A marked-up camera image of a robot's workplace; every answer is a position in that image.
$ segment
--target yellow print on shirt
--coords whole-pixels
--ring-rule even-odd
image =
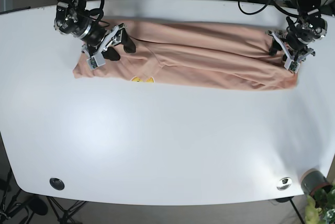
[[[155,82],[155,80],[153,79],[153,77],[151,77],[151,78],[143,81],[142,79],[140,79],[140,78],[138,78],[136,76],[132,78],[132,81],[133,82],[145,82],[145,83],[154,83]]]

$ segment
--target white table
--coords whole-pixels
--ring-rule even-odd
[[[246,16],[224,1],[111,0],[105,14],[286,27],[273,7]],[[326,38],[311,45],[317,56],[303,65],[298,87],[275,92],[76,80],[82,42],[54,31],[54,18],[54,6],[0,16],[0,131],[23,190],[202,205],[299,195],[306,170],[327,174],[335,153],[331,17]],[[53,189],[52,177],[65,189]],[[293,184],[278,191],[284,177]]]

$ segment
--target folded shirt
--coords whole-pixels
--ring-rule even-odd
[[[82,54],[73,70],[79,77],[117,77],[136,82],[169,83],[238,90],[293,88],[297,74],[284,69],[283,52],[269,56],[273,38],[265,29],[218,23],[125,23],[136,53],[115,50],[120,61],[91,71]]]

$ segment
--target green plant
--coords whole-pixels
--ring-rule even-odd
[[[335,186],[329,193],[321,188],[316,190],[314,198],[307,195],[305,210],[306,224],[331,224],[335,222]]]

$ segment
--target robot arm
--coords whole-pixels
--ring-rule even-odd
[[[270,54],[283,50],[285,68],[297,72],[301,61],[310,54],[315,55],[314,50],[307,45],[326,36],[327,22],[321,18],[321,0],[291,0],[291,3],[298,10],[297,20],[293,22],[290,17],[286,18],[287,33],[269,33],[274,38]]]
[[[109,25],[102,21],[105,0],[101,0],[99,8],[92,10],[85,9],[86,0],[57,1],[55,29],[63,35],[72,34],[85,42],[82,51],[92,70],[105,64],[105,59],[120,59],[116,50],[109,46],[123,44],[127,53],[136,52],[136,46],[127,35],[124,24],[114,26],[111,30],[101,26],[101,23]]]

